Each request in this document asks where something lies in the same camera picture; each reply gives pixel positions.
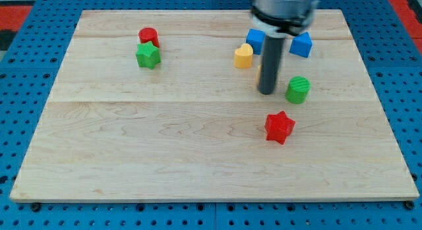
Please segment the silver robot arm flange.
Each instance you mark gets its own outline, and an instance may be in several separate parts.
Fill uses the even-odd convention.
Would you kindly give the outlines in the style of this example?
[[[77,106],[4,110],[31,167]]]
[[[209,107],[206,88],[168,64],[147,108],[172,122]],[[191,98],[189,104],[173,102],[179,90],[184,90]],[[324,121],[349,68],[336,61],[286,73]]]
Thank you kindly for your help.
[[[318,0],[253,0],[251,20],[271,38],[297,36],[313,22]]]

